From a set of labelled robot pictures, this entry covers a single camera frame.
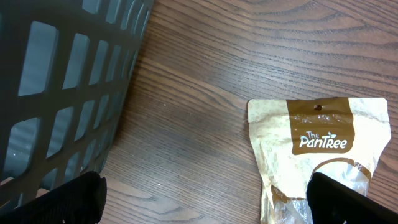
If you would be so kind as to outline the beige brown paper pouch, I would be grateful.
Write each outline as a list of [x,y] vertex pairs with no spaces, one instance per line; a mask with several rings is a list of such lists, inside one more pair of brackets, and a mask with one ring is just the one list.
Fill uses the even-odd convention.
[[367,195],[391,139],[384,98],[252,99],[248,123],[261,223],[311,223],[306,193],[316,172]]

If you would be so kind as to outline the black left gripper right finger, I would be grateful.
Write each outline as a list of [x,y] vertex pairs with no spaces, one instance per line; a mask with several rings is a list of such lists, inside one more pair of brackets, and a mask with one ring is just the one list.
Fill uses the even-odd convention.
[[322,173],[314,173],[307,187],[314,224],[397,224],[397,213]]

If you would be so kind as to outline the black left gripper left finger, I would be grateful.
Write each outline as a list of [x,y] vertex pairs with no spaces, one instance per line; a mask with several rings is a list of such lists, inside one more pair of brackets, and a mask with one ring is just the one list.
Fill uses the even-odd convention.
[[11,212],[1,224],[99,223],[106,204],[106,179],[89,171]]

